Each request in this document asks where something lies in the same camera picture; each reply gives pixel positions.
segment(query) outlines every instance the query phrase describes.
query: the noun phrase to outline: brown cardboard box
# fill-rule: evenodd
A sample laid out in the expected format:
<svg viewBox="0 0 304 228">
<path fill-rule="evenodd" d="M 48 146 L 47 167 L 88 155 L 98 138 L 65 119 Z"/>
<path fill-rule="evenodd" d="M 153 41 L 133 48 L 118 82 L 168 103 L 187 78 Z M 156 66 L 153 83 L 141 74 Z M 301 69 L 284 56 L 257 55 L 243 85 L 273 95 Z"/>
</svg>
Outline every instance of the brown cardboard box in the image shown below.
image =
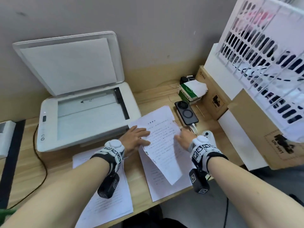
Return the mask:
<svg viewBox="0 0 304 228">
<path fill-rule="evenodd" d="M 270 168 L 304 164 L 304 143 L 288 141 L 254 100 L 242 90 L 228 108 Z"/>
<path fill-rule="evenodd" d="M 196 80 L 207 85 L 208 91 L 203 96 L 202 102 L 212 118 L 218 120 L 228 110 L 230 98 L 204 69 L 204 66 L 200 66 Z"/>
</svg>

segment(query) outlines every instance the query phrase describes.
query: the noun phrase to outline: basket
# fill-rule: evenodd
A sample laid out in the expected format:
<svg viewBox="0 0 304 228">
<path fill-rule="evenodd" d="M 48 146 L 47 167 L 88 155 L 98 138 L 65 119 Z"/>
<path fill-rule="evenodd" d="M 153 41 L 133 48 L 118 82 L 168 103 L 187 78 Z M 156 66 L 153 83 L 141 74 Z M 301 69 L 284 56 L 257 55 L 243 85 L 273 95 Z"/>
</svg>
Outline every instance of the basket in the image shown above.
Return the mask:
<svg viewBox="0 0 304 228">
<path fill-rule="evenodd" d="M 216 49 L 284 137 L 299 143 L 304 142 L 303 16 L 280 0 L 238 0 Z"/>
</svg>

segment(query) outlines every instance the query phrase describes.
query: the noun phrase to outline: open scanner lid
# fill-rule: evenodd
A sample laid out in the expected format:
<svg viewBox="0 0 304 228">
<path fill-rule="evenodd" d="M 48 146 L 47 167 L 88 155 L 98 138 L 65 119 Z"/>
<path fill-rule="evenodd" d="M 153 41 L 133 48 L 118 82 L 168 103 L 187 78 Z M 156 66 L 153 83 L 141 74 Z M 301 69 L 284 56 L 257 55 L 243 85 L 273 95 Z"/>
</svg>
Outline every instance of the open scanner lid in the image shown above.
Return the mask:
<svg viewBox="0 0 304 228">
<path fill-rule="evenodd" d="M 13 48 L 53 96 L 124 81 L 112 31 L 16 42 Z"/>
</svg>

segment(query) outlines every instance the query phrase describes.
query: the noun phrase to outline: black cable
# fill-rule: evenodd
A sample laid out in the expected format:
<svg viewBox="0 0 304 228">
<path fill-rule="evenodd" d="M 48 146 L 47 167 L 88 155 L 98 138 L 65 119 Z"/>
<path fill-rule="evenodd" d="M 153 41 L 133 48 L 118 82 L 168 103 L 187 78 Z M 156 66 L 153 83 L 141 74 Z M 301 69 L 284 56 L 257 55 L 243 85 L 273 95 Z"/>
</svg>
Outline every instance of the black cable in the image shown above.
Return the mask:
<svg viewBox="0 0 304 228">
<path fill-rule="evenodd" d="M 45 180 L 47 179 L 47 166 L 45 165 L 45 163 L 42 161 L 42 159 L 38 156 L 38 154 L 37 154 L 37 150 L 36 150 L 36 145 L 35 145 L 35 134 L 36 134 L 36 132 L 37 132 L 37 130 L 38 130 L 38 126 L 39 126 L 39 124 L 37 125 L 37 127 L 36 127 L 36 130 L 35 130 L 35 132 L 34 132 L 34 135 L 33 135 L 33 148 L 34 148 L 34 153 L 35 153 L 35 155 L 36 155 L 36 157 L 39 159 L 39 161 L 42 163 L 42 165 L 43 165 L 43 167 L 44 167 L 44 169 L 45 169 L 45 177 L 44 177 L 44 180 L 40 183 L 40 185 L 39 186 L 37 186 L 32 192 L 30 192 L 27 196 L 25 196 L 23 199 L 21 199 L 18 203 L 16 203 L 15 205 L 13 205 L 12 207 L 10 207 L 9 209 L 12 209 L 13 207 L 15 207 L 16 205 L 18 205 L 19 203 L 21 203 L 24 199 L 26 199 L 28 196 L 30 196 L 33 192 L 35 192 L 40 186 L 42 186 L 42 184 L 45 182 Z"/>
<path fill-rule="evenodd" d="M 226 205 L 226 214 L 225 214 L 224 228 L 226 227 L 226 222 L 227 222 L 228 205 L 229 205 L 229 199 L 227 198 L 227 205 Z"/>
</svg>

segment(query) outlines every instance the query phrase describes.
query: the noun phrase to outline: wooden desk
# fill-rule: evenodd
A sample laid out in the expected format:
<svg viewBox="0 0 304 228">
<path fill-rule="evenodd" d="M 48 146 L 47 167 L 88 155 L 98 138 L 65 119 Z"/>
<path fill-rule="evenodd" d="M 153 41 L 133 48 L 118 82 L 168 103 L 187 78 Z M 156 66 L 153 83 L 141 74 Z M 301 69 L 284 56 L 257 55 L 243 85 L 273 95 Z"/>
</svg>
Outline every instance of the wooden desk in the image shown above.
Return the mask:
<svg viewBox="0 0 304 228">
<path fill-rule="evenodd" d="M 173 84 L 134 93 L 141 114 L 146 115 L 147 113 L 154 111 L 159 107 L 169 105 L 173 111 L 176 122 L 181 125 L 181 122 L 175 110 L 173 109 L 174 102 L 180 101 L 180 97 L 177 95 L 176 89 L 174 89 L 176 87 L 177 84 Z M 243 162 L 241 158 L 236 153 L 219 123 L 211 118 L 211 115 L 207 112 L 203 105 L 198 104 L 197 106 L 202 113 L 196 106 L 193 106 L 192 108 L 200 121 L 197 124 L 198 132 L 202 133 L 204 130 L 211 130 L 214 133 L 218 148 L 229 158 L 230 161 L 237 165 L 242 165 Z M 29 119 L 26 121 L 13 180 L 13 187 L 9 200 L 9 207 L 17 203 L 34 188 L 36 188 L 42 182 L 45 176 L 45 172 L 41 163 L 34 155 L 32 145 L 33 134 L 37 124 L 38 118 Z M 55 152 L 39 153 L 40 157 L 47 165 L 49 172 L 48 178 L 41 188 L 46 187 L 50 183 L 54 182 L 58 176 L 72 169 L 73 155 L 100 147 L 104 145 L 104 143 L 105 142 L 98 142 L 86 147 L 73 146 Z M 100 227 L 112 226 L 128 217 L 145 211 L 150 207 L 153 207 L 163 201 L 166 201 L 191 189 L 191 187 L 188 187 L 180 192 L 158 200 L 157 202 L 152 202 L 148 184 L 146 182 L 146 177 L 143 171 L 143 166 L 138 153 L 134 154 L 126 160 L 125 172 L 131 192 L 134 212 L 133 214 L 129 214 L 122 218 L 103 224 Z"/>
</svg>

